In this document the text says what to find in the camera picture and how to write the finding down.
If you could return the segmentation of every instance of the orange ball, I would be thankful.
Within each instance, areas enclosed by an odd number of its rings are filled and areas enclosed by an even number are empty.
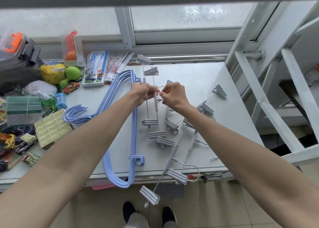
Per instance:
[[[77,59],[77,53],[75,51],[72,51],[72,52],[68,52],[65,56],[65,59],[67,61],[73,61],[73,60],[76,60]]]

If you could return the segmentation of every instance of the green toy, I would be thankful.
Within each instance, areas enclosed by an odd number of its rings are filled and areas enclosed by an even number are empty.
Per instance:
[[[70,80],[78,80],[81,76],[81,70],[77,67],[68,67],[65,70],[66,79],[60,81],[60,87],[63,89],[69,85]]]

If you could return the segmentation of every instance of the red toy car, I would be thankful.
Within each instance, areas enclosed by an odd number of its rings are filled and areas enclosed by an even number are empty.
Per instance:
[[[70,85],[63,88],[63,92],[66,94],[70,94],[74,90],[78,89],[80,85],[77,82],[71,83]]]

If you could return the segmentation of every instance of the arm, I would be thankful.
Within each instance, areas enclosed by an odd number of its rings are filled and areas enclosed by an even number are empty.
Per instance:
[[[191,106],[184,86],[167,84],[163,104],[183,115],[229,171],[282,227],[317,227],[319,189],[302,172],[267,148],[231,131]]]
[[[157,87],[132,84],[131,91],[109,109],[47,150],[26,175],[0,195],[2,226],[48,227],[83,187],[133,109],[143,103],[146,94],[154,96],[153,91]]]

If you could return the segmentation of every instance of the yellow bag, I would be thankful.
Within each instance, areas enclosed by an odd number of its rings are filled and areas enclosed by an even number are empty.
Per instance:
[[[58,85],[61,80],[66,79],[65,70],[66,67],[63,64],[40,66],[43,79],[54,85]]]

